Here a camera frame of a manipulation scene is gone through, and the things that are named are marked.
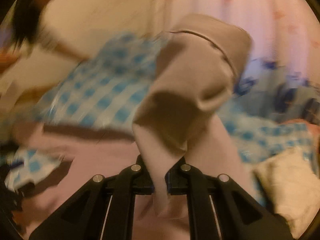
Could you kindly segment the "whale print curtain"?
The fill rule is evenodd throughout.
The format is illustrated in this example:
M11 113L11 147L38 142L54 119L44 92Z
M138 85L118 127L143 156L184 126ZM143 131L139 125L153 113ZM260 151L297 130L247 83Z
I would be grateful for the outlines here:
M319 125L319 83L276 62L250 61L234 93L235 101L250 115L278 123L302 119Z

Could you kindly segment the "cream fluffy cloth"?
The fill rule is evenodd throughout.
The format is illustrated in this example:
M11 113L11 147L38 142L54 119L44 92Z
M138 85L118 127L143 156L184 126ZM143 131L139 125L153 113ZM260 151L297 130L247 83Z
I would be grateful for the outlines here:
M306 231L319 210L319 178L300 147L290 147L254 166L274 213L287 221L293 238Z

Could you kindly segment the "blue checkered plastic bed cover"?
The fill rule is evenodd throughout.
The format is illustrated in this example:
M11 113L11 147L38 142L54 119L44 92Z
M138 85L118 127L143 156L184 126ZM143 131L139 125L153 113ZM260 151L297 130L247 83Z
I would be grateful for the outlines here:
M18 121L114 128L131 133L133 116L155 77L160 47L158 41L143 40L131 33L113 37L95 59L76 67L38 103L1 117L1 141L9 139ZM315 174L319 174L316 139L308 132L307 121L278 123L250 115L234 96L218 110L218 116L249 169L298 146Z

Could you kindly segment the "pink hoodie garment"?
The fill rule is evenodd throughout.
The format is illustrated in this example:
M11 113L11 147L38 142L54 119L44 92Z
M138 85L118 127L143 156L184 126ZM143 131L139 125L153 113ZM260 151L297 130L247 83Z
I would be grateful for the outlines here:
M249 194L251 176L216 110L233 93L249 56L252 40L243 29L207 15L190 14L171 30L156 60L156 77L133 118L133 135L116 129L89 129L24 123L27 146L60 155L58 168L24 202L27 231L33 236L53 214L39 211L59 193L69 195L84 179L111 176L141 155L155 194L139 196L134 239L188 239L187 200L171 196L165 175L181 157L205 174L230 175Z

